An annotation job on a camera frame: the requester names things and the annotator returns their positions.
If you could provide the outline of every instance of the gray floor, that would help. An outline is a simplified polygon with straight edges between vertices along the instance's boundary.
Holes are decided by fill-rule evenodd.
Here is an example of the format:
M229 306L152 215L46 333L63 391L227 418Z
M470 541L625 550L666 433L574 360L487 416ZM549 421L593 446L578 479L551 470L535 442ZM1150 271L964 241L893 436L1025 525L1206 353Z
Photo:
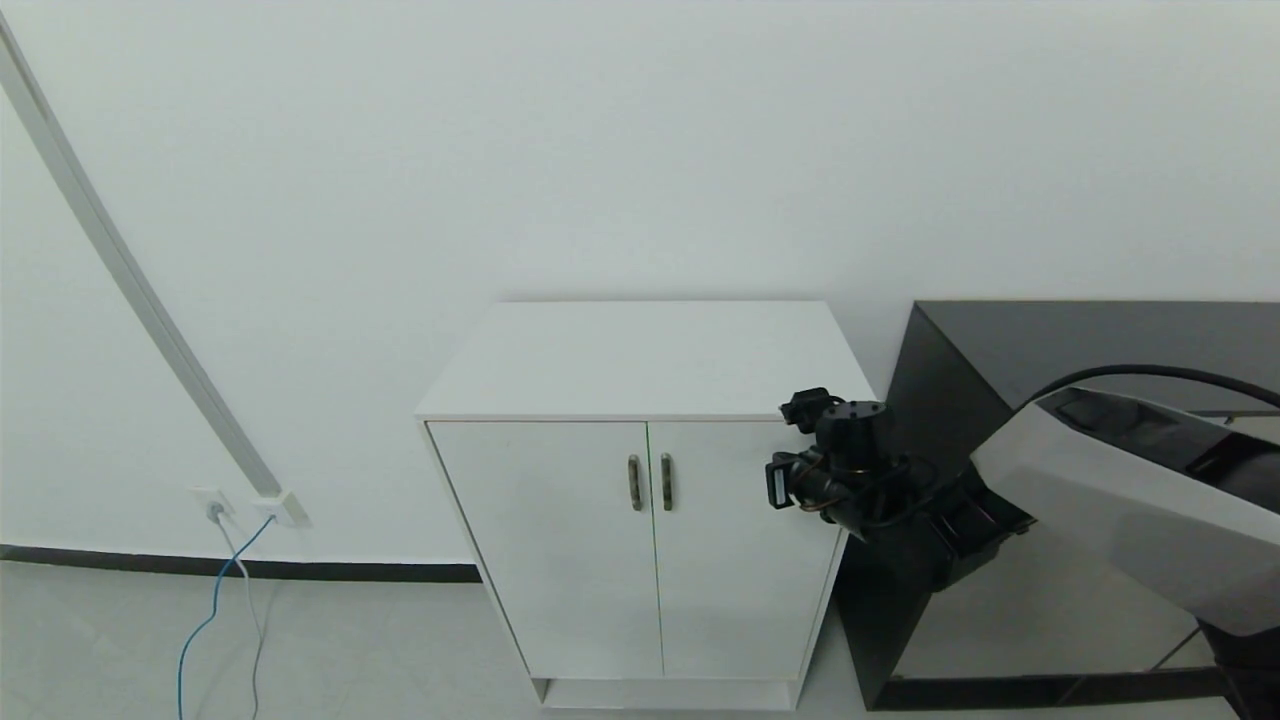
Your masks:
M527 682L479 585L255 580L269 609L261 720L672 717L552 712ZM0 717L175 717L174 678L187 633L209 612L211 579L0 564ZM218 620L192 644L187 717L247 719L255 635L239 578L223 584ZM827 619L795 715L690 714L701 720L864 716L838 621ZM1016 712L882 714L919 717L1226 720L1220 700Z

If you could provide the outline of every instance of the wall outlet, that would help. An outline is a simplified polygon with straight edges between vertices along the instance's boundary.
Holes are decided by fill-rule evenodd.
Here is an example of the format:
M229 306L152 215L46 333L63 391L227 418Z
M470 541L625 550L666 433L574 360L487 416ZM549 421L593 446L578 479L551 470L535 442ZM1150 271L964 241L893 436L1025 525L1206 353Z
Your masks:
M255 500L253 507L257 507L259 512L262 514L264 520L275 515L275 523L284 525L285 528L311 527L311 518L307 516L307 511L302 509L302 503L298 502L293 491L282 492L276 497L262 497Z
M205 514L206 518L209 516L209 506L214 503L221 505L223 512L225 512L227 515L236 514L236 510L232 507L232 503L227 500L227 496L223 495L223 491L218 488L187 488L187 489L191 491L192 497L195 497L196 502L200 503L200 510L201 512Z

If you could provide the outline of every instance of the cabinet base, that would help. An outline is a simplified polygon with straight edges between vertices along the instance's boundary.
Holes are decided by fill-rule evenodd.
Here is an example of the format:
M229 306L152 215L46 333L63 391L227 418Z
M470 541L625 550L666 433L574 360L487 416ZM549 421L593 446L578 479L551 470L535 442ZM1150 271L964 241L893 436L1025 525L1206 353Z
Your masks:
M534 680L544 707L591 710L795 710L797 680Z

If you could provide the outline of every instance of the cabinet handle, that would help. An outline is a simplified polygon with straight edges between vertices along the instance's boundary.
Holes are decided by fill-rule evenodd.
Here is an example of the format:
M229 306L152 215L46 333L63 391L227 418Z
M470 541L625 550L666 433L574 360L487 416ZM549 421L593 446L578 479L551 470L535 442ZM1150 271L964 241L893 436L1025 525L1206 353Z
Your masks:
M662 509L671 512L671 455L662 454Z
M627 459L627 482L631 483L631 509L644 510L640 503L640 457L635 455Z

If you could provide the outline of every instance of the white wall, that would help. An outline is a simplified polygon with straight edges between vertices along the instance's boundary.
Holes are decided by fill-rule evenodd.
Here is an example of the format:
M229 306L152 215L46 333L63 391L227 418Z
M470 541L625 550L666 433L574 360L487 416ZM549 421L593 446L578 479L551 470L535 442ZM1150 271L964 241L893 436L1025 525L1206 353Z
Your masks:
M495 299L1280 300L1280 5L4 3L141 265L315 520L466 561L410 411ZM3 539L220 553L244 479L6 110Z

